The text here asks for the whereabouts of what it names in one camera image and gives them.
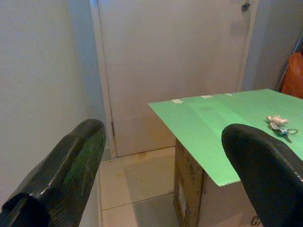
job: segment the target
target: green table top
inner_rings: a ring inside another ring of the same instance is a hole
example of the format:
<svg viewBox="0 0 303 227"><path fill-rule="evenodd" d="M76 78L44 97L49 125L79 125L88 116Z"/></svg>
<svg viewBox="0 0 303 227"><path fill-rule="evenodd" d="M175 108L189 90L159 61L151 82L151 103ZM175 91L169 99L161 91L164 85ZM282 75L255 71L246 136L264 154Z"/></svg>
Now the green table top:
<svg viewBox="0 0 303 227"><path fill-rule="evenodd" d="M232 123L265 131L303 160L303 100L299 98L266 89L149 105L218 186L240 181L221 144L223 129ZM266 116L275 114L289 119L287 128L299 130L289 136L292 143L268 128Z"/></svg>

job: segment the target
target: keychain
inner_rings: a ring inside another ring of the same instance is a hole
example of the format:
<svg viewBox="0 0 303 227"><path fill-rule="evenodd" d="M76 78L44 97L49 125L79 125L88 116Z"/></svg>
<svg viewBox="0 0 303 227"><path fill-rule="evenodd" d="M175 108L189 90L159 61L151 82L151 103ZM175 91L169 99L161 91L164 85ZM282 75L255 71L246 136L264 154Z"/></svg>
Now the keychain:
<svg viewBox="0 0 303 227"><path fill-rule="evenodd" d="M288 135L294 135L298 133L297 129L283 129L281 126L288 123L287 119L280 117L279 115L267 116L266 119L269 121L270 128L279 136L283 136L287 142L291 143Z"/></svg>

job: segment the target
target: door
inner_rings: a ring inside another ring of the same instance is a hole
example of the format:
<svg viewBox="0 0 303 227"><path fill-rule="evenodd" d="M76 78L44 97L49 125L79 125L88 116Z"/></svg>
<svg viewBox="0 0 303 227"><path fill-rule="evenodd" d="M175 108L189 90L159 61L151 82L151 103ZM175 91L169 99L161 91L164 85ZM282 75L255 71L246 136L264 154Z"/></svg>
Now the door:
<svg viewBox="0 0 303 227"><path fill-rule="evenodd" d="M101 0L118 156L174 146L148 103L235 92L250 10L242 0Z"/></svg>

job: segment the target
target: floor tile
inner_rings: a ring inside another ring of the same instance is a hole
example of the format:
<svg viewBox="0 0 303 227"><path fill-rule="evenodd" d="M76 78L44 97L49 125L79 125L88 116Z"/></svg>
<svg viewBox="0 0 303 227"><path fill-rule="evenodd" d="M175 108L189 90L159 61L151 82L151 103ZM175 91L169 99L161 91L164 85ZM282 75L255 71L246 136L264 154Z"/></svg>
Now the floor tile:
<svg viewBox="0 0 303 227"><path fill-rule="evenodd" d="M103 227L179 227L173 194L102 212Z"/></svg>
<svg viewBox="0 0 303 227"><path fill-rule="evenodd" d="M101 208L173 192L175 148L165 148L101 162Z"/></svg>

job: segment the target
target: orange object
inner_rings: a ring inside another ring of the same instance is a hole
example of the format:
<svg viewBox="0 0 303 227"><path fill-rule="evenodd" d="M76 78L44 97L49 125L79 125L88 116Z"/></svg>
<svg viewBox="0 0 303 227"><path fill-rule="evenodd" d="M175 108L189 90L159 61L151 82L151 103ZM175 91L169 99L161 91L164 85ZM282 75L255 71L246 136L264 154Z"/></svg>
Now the orange object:
<svg viewBox="0 0 303 227"><path fill-rule="evenodd" d="M303 99L303 56L300 52L292 54L288 59L282 93Z"/></svg>

